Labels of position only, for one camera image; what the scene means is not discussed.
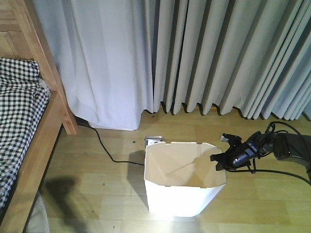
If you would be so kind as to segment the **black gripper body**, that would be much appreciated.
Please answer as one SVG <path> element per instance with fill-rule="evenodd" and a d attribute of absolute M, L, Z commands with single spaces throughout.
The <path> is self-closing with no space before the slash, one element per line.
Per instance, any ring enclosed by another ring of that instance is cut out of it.
<path fill-rule="evenodd" d="M 249 166 L 250 160 L 259 154 L 260 142 L 257 140 L 232 141 L 222 139 L 229 144 L 229 148 L 222 153 L 212 154 L 211 161 L 217 162 L 216 170 L 236 170 L 238 168 Z"/>

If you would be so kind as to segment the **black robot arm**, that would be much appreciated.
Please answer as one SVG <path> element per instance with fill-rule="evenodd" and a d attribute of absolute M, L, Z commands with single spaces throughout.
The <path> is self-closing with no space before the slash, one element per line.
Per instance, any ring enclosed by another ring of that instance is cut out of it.
<path fill-rule="evenodd" d="M 273 153 L 277 160 L 300 164 L 311 175 L 311 137 L 293 133 L 255 132 L 245 142 L 237 135 L 224 133 L 221 140 L 229 144 L 223 153 L 210 156 L 216 161 L 216 170 L 236 170 L 249 166 L 253 158 L 262 158 Z"/>

